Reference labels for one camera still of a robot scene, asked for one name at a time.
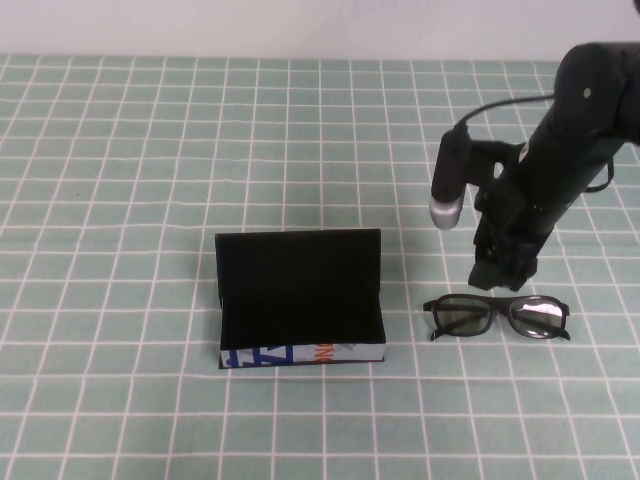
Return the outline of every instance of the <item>table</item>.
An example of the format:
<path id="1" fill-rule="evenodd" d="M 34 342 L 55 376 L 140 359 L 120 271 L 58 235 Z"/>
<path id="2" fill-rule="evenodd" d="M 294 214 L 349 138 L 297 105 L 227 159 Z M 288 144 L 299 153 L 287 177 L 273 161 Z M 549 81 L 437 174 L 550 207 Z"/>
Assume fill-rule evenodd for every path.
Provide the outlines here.
<path id="1" fill-rule="evenodd" d="M 441 135 L 549 92 L 556 68 L 0 56 L 0 474 L 636 478 L 634 149 L 522 290 L 569 304 L 571 342 L 502 321 L 430 343 L 421 311 L 472 291 L 471 197 L 449 232 L 427 208 Z M 547 108 L 471 134 L 520 142 Z M 346 227 L 383 232 L 386 361 L 219 370 L 214 235 Z"/>

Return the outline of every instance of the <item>glasses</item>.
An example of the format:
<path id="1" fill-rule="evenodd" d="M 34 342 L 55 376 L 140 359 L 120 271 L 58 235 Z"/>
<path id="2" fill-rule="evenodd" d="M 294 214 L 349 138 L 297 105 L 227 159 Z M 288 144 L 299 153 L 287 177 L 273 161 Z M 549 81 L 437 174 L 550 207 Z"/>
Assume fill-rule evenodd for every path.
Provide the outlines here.
<path id="1" fill-rule="evenodd" d="M 482 335 L 491 328 L 498 313 L 507 317 L 513 329 L 525 337 L 571 340 L 565 330 L 569 307 L 553 297 L 494 298 L 451 294 L 425 303 L 423 310 L 433 314 L 438 327 L 431 333 L 432 342 L 442 335 Z"/>

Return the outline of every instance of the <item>black robotic arm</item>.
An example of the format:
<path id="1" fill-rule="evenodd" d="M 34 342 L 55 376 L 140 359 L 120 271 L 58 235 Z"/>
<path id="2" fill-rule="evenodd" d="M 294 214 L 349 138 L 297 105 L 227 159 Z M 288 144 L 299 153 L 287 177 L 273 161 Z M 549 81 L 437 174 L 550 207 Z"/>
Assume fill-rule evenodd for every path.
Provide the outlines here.
<path id="1" fill-rule="evenodd" d="M 492 106 L 553 98 L 529 141 L 475 141 L 466 121 Z M 553 95 L 481 107 L 443 135 L 431 186 L 431 217 L 453 228 L 466 184 L 479 187 L 482 216 L 469 284 L 518 291 L 558 220 L 626 143 L 640 144 L 640 43 L 589 43 L 570 50 Z M 503 166 L 494 178 L 496 163 Z"/>

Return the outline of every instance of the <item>eyeglass lens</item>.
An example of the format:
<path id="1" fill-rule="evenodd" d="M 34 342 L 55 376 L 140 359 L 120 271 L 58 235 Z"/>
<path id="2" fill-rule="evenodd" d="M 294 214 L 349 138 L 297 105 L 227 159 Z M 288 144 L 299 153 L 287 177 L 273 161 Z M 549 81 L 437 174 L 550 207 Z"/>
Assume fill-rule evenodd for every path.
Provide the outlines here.
<path id="1" fill-rule="evenodd" d="M 564 314 L 553 301 L 542 298 L 523 298 L 511 304 L 512 326 L 532 338 L 550 338 L 562 327 Z"/>
<path id="2" fill-rule="evenodd" d="M 476 298 L 450 297 L 438 304 L 438 321 L 449 335 L 482 332 L 491 319 L 491 307 Z"/>

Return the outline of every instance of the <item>cable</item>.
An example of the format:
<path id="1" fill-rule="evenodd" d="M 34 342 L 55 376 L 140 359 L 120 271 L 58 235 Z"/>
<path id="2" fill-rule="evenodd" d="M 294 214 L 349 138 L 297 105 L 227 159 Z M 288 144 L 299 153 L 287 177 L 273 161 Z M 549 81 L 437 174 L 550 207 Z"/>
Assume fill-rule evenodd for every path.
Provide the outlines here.
<path id="1" fill-rule="evenodd" d="M 513 105 L 514 103 L 531 103 L 531 102 L 542 102 L 545 100 L 553 100 L 553 94 L 551 95 L 539 95 L 537 97 L 520 97 L 520 98 L 508 98 L 506 100 L 500 100 L 499 102 L 488 103 L 486 105 L 482 105 L 481 107 L 472 110 L 467 113 L 464 117 L 460 119 L 458 125 L 465 124 L 470 118 L 475 117 L 479 113 L 482 113 L 486 110 L 490 110 L 496 107 L 502 107 L 504 105 Z"/>

